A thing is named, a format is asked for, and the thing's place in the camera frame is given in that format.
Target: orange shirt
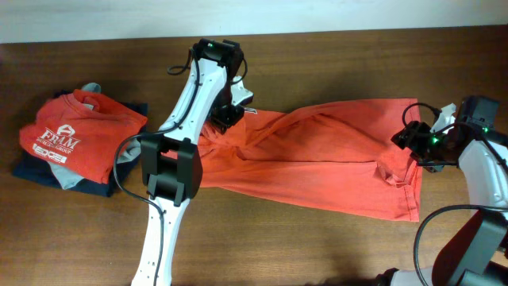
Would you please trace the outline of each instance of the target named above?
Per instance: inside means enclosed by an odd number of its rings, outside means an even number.
[[[391,137],[416,99],[333,102],[290,114],[258,110],[226,134],[205,125],[201,187],[281,203],[418,221],[421,168]],[[419,120],[417,108],[406,120]]]
[[[20,144],[35,157],[107,184],[116,149],[146,121],[105,95],[75,90],[44,104],[35,123],[20,130]]]

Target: wooden surface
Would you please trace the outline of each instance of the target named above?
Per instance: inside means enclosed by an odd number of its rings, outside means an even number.
[[[105,199],[13,178],[18,130],[54,91],[90,81],[118,101],[149,102],[149,129],[157,128],[187,80],[165,69],[182,64],[197,39],[0,45],[1,285],[129,284],[148,207],[122,193]],[[482,94],[502,100],[496,124],[508,132],[506,26],[230,39],[241,43],[249,63],[245,86],[255,93],[252,107],[290,112],[337,100],[403,97],[444,106]],[[422,116],[431,119],[426,110]],[[140,168],[126,185],[144,193]],[[424,174],[421,218],[467,202],[459,170]],[[423,265],[433,263],[468,216],[447,214],[429,224]],[[181,225],[174,285],[304,285],[412,269],[417,228],[202,189]]]

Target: clothing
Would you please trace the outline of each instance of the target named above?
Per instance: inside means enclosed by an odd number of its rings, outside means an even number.
[[[421,168],[391,137],[416,99],[333,102],[290,114],[258,110],[199,139],[201,187],[304,207],[418,221]],[[419,120],[410,109],[407,120]]]
[[[47,102],[36,122],[21,129],[20,143],[35,157],[107,184],[116,148],[146,121],[105,95],[75,90]]]
[[[68,94],[68,92],[62,91],[59,94],[56,94],[55,98],[60,97],[61,95]],[[136,111],[138,114],[147,115],[148,113],[148,105],[146,103],[141,104],[131,104],[131,103],[122,103],[122,105],[128,107],[130,110]],[[123,182],[123,180],[129,175],[129,173],[136,167],[137,162],[139,161],[139,152],[135,148],[139,145],[138,143],[130,144],[125,151],[122,153],[121,157],[118,158],[119,164],[117,165],[117,174],[118,179]],[[56,188],[64,188],[66,182],[69,180],[65,180],[65,176],[60,174],[55,174],[50,166],[49,162],[42,160],[40,158],[34,157],[23,151],[21,162],[14,168],[13,175],[22,178],[25,180],[30,180],[35,183],[42,184],[48,187],[56,187]],[[99,184],[94,181],[82,179],[78,180],[74,186],[67,186],[68,189],[72,191],[81,191],[83,193],[92,194],[92,195],[102,195],[109,197],[113,194],[114,189],[116,188],[116,182],[113,178],[113,173],[110,173],[109,183],[107,184]]]

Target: folded shirt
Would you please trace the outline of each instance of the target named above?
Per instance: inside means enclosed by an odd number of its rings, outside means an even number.
[[[148,105],[146,103],[122,103],[122,105],[144,116],[148,113]],[[140,159],[140,150],[137,148],[138,145],[139,141],[129,144],[122,155],[118,158],[119,164],[117,165],[117,174],[118,179],[121,182],[123,182],[134,167],[136,167]],[[55,166],[60,167],[58,168],[59,171],[55,172]],[[34,157],[26,151],[23,151],[21,162],[14,168],[13,175],[48,187],[68,188],[72,191],[80,191],[87,194],[102,195],[106,197],[111,196],[114,193],[114,189],[117,187],[112,172],[110,173],[109,183],[95,183],[94,181],[83,179],[80,175],[66,169],[65,167]]]
[[[146,121],[105,95],[75,90],[44,104],[36,122],[20,130],[20,144],[32,156],[107,184],[117,147]]]
[[[333,102],[290,114],[258,110],[199,139],[201,187],[304,207],[418,221],[421,168],[391,137],[416,99]],[[410,109],[407,121],[419,120]]]

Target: cable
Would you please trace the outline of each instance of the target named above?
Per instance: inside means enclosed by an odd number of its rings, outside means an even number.
[[[244,80],[244,77],[247,75],[247,60],[245,58],[242,59],[244,61],[244,67],[245,67],[245,70],[244,70],[244,74],[241,76],[241,78],[237,81],[232,81],[231,84],[237,84],[239,83],[240,81]]]
[[[427,107],[429,108],[433,113],[434,113],[434,116],[439,116],[439,113],[441,113],[441,110],[439,108],[436,108],[434,106],[430,106],[429,104],[427,103],[423,103],[423,102],[416,102],[416,103],[413,103],[413,104],[410,104],[408,107],[406,107],[406,109],[404,110],[404,112],[402,112],[402,123],[404,123],[404,127],[407,127],[407,123],[406,123],[406,113],[407,111],[413,107],[413,106],[424,106],[424,107]]]
[[[414,246],[413,246],[413,262],[414,262],[414,268],[416,269],[416,273],[418,275],[418,278],[420,279],[420,282],[424,286],[429,286],[427,284],[427,281],[421,274],[420,269],[420,263],[418,261],[418,248],[420,246],[420,238],[421,234],[423,233],[423,230],[425,229],[425,226],[435,217],[438,215],[445,213],[447,211],[456,211],[456,210],[485,210],[485,211],[499,211],[499,212],[508,212],[508,208],[506,207],[489,207],[489,206],[481,206],[481,205],[471,205],[471,204],[464,204],[464,205],[454,205],[454,206],[447,206],[442,207],[437,211],[434,211],[432,214],[429,214],[423,222],[421,222],[420,227],[418,228],[418,231],[416,233],[416,237],[414,238]]]
[[[155,276],[153,278],[153,286],[156,286],[156,284],[157,284],[157,278],[159,277],[160,261],[162,260],[162,253],[163,253],[163,247],[164,247],[164,213],[166,211],[163,211],[154,202],[152,202],[152,201],[150,201],[150,200],[148,200],[148,199],[146,199],[146,198],[144,198],[144,197],[142,197],[140,195],[136,195],[136,194],[132,193],[131,191],[127,190],[121,184],[120,180],[118,179],[118,174],[117,174],[117,160],[118,160],[118,156],[120,155],[120,151],[122,150],[124,145],[127,144],[127,142],[131,141],[132,139],[137,139],[137,138],[142,138],[142,137],[148,137],[148,136],[153,136],[153,135],[161,135],[161,134],[164,134],[164,133],[167,133],[167,132],[171,132],[172,130],[175,130],[175,129],[179,128],[180,125],[185,121],[185,119],[187,118],[187,115],[191,112],[191,107],[194,104],[194,101],[196,99],[196,95],[198,94],[198,89],[199,89],[199,80],[200,80],[200,77],[199,77],[199,64],[198,64],[198,58],[195,55],[194,49],[192,49],[192,48],[189,49],[189,56],[187,57],[187,62],[185,63],[184,66],[173,66],[173,67],[169,67],[167,69],[167,73],[169,75],[181,75],[184,71],[186,71],[189,68],[189,64],[191,62],[191,59],[194,59],[194,65],[196,67],[196,74],[197,74],[197,76],[196,76],[196,80],[194,82],[196,87],[194,89],[192,97],[190,98],[189,105],[187,106],[185,112],[183,113],[183,116],[177,122],[175,122],[175,124],[173,126],[167,128],[167,129],[162,129],[162,130],[159,130],[159,131],[156,131],[156,132],[139,133],[139,134],[132,135],[131,137],[126,138],[124,141],[122,141],[120,143],[120,145],[117,148],[117,151],[114,154],[113,175],[114,175],[114,180],[117,182],[118,187],[123,192],[125,192],[127,195],[130,195],[130,196],[132,196],[135,199],[139,199],[140,201],[145,202],[145,203],[147,203],[148,205],[150,205],[152,207],[155,207],[155,209],[159,213],[159,217],[160,217],[160,247],[159,247],[159,258],[157,259],[156,272],[155,272]],[[174,68],[181,68],[182,70],[178,71],[178,72],[171,71]]]

